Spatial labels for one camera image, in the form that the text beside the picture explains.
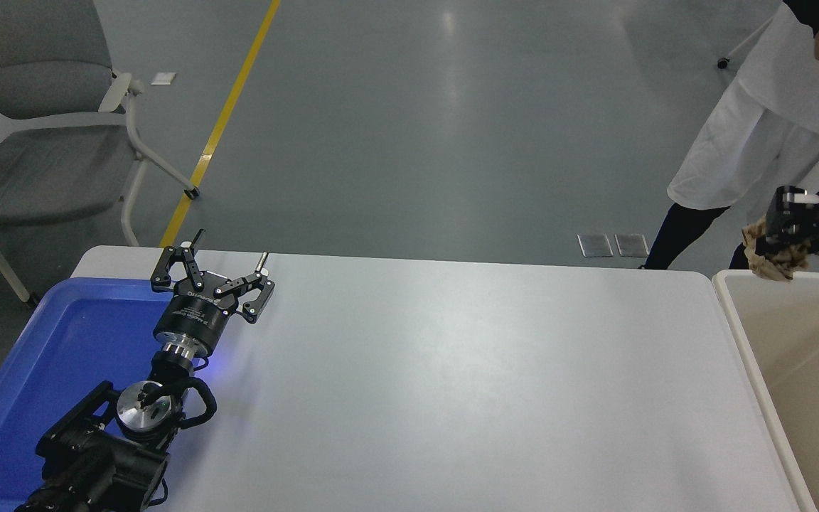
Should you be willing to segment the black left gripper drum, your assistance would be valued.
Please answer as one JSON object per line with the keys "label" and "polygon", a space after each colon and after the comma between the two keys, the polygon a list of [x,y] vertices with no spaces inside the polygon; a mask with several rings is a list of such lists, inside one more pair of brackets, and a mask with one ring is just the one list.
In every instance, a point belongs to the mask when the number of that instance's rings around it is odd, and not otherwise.
{"label": "black left gripper drum", "polygon": [[213,351],[217,347],[238,302],[231,294],[215,297],[215,290],[230,282],[228,277],[205,274],[201,279],[204,282],[201,291],[195,289],[189,278],[173,286],[173,297],[153,331],[159,343],[192,341],[198,351]]}

